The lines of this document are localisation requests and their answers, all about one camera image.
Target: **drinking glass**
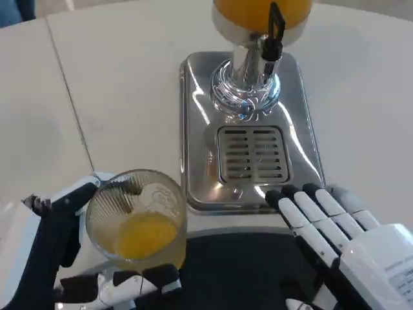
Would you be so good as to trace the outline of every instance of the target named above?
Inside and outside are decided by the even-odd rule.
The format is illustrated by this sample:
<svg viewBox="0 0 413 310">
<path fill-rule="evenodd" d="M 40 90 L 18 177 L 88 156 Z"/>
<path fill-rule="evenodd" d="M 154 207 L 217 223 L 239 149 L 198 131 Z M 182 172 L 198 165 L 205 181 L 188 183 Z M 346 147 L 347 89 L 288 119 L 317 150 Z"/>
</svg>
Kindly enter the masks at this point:
<svg viewBox="0 0 413 310">
<path fill-rule="evenodd" d="M 86 212 L 90 240 L 121 269 L 180 268 L 186 251 L 186 202 L 179 185 L 154 170 L 108 180 Z"/>
</svg>

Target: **white table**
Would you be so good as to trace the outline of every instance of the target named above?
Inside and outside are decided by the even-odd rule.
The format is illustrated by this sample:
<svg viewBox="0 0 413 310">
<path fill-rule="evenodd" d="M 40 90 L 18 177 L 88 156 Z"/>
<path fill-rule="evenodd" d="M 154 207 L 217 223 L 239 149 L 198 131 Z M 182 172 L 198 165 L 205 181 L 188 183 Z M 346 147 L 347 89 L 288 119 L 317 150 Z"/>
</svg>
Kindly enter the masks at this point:
<svg viewBox="0 0 413 310">
<path fill-rule="evenodd" d="M 211 22 L 211 5 L 132 1 L 48 17 L 96 170 L 145 167 L 179 181 L 179 64 L 191 52 L 230 49 Z M 412 229 L 411 33 L 407 21 L 315 5 L 287 50 L 301 65 L 327 181 L 352 187 L 382 222 Z M 191 213 L 188 224 L 189 231 L 284 227 L 276 215 Z M 72 272 L 102 261 L 88 243 Z"/>
<path fill-rule="evenodd" d="M 0 30 L 0 150 L 0 203 L 90 174 L 44 19 Z"/>
</svg>

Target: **robot finger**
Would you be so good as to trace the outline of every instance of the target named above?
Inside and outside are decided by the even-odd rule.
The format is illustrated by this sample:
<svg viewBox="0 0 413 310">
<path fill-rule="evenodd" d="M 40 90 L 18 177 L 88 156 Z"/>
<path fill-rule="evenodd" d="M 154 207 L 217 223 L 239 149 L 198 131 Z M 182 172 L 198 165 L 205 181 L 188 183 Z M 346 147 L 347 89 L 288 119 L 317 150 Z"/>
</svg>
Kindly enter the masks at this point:
<svg viewBox="0 0 413 310">
<path fill-rule="evenodd" d="M 295 201 L 299 210 L 312 222 L 314 227 L 332 244 L 337 253 L 350 241 L 343 231 L 316 205 L 316 203 L 297 187 L 287 185 L 282 191 L 288 198 Z"/>
<path fill-rule="evenodd" d="M 268 191 L 265 199 L 267 203 L 276 208 L 292 229 L 296 238 L 316 253 L 325 265 L 331 266 L 338 257 L 335 250 L 324 239 L 321 233 L 309 222 L 304 214 L 292 201 L 277 191 Z"/>
<path fill-rule="evenodd" d="M 355 194 L 335 185 L 330 186 L 327 190 L 364 230 L 368 231 L 380 226 L 380 223 L 370 213 L 366 204 Z"/>
<path fill-rule="evenodd" d="M 359 234 L 365 232 L 365 230 L 361 228 L 358 222 L 351 217 L 349 213 L 332 216 L 331 219 L 348 236 L 349 239 L 354 239 Z"/>
<path fill-rule="evenodd" d="M 328 216 L 346 213 L 346 210 L 325 189 L 315 184 L 305 184 L 303 192 L 317 202 Z"/>
<path fill-rule="evenodd" d="M 306 184 L 303 190 L 331 217 L 334 223 L 349 237 L 353 239 L 365 230 L 346 210 L 327 192 L 314 184 Z"/>
<path fill-rule="evenodd" d="M 281 192 L 295 202 L 302 213 L 312 223 L 327 219 L 326 214 L 308 195 L 293 185 L 286 185 Z"/>
<path fill-rule="evenodd" d="M 278 191 L 268 191 L 265 200 L 270 207 L 279 211 L 285 223 L 291 228 L 301 228 L 309 225 L 309 220 L 293 202 Z"/>
</svg>

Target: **fingertip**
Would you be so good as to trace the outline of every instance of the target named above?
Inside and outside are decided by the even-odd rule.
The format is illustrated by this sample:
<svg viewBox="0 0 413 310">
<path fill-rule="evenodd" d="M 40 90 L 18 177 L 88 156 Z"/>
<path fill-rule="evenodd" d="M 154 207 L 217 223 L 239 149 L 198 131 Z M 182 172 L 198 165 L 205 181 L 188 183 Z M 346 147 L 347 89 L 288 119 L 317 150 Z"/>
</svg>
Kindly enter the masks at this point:
<svg viewBox="0 0 413 310">
<path fill-rule="evenodd" d="M 286 197 L 290 198 L 292 201 L 294 201 L 295 193 L 299 191 L 300 190 L 293 185 L 286 185 L 283 186 L 283 188 L 281 189 L 281 193 L 284 194 Z"/>
<path fill-rule="evenodd" d="M 313 184 L 313 183 L 307 183 L 303 185 L 303 192 L 305 192 L 311 199 L 316 200 L 316 192 L 321 189 L 320 186 Z"/>
<path fill-rule="evenodd" d="M 341 186 L 338 186 L 338 185 L 336 185 L 336 184 L 329 185 L 329 186 L 327 186 L 325 189 L 326 189 L 326 191 L 329 192 L 329 193 L 331 194 L 331 196 L 333 196 L 333 197 L 335 197 L 335 196 L 341 196 L 341 195 L 344 195 L 344 194 L 350 192 L 350 191 L 349 191 L 348 189 L 346 189 L 345 187 L 341 187 Z"/>
<path fill-rule="evenodd" d="M 283 198 L 285 198 L 285 196 L 279 191 L 268 191 L 265 194 L 265 201 L 271 208 L 274 208 L 277 211 L 279 211 L 278 202 Z"/>
</svg>

